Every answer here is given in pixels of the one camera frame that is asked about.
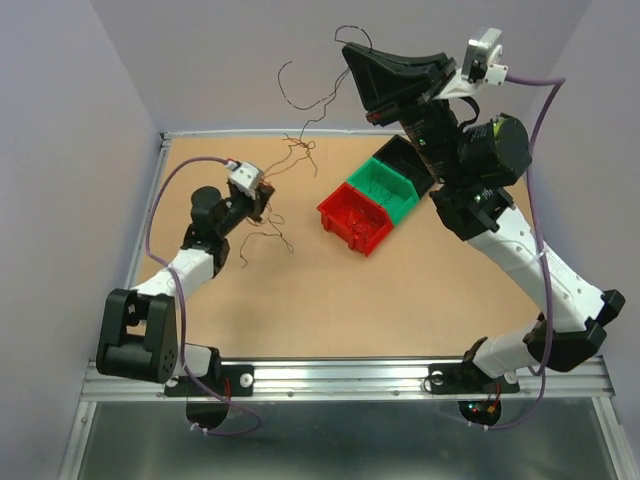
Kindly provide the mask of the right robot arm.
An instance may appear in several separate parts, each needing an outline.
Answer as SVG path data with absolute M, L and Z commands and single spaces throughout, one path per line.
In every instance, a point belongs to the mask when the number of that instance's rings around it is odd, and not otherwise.
M 521 368 L 567 372 L 595 355 L 625 299 L 571 269 L 530 225 L 509 194 L 532 162 L 534 136 L 517 118 L 459 121 L 450 100 L 472 103 L 477 91 L 508 78 L 500 31 L 471 39 L 462 63 L 446 54 L 406 57 L 349 42 L 343 57 L 367 121 L 402 126 L 437 184 L 431 193 L 444 226 L 483 253 L 539 307 L 535 325 L 481 338 L 435 385 L 482 390 Z

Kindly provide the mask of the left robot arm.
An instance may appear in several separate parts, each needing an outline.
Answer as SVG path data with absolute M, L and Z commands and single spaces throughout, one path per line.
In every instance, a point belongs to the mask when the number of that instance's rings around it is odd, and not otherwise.
M 191 223 L 174 259 L 134 288 L 108 294 L 96 353 L 99 373 L 164 383 L 178 372 L 182 348 L 176 314 L 224 267 L 229 233 L 246 219 L 259 221 L 274 193 L 263 182 L 253 194 L 230 184 L 226 198 L 213 186 L 193 192 Z

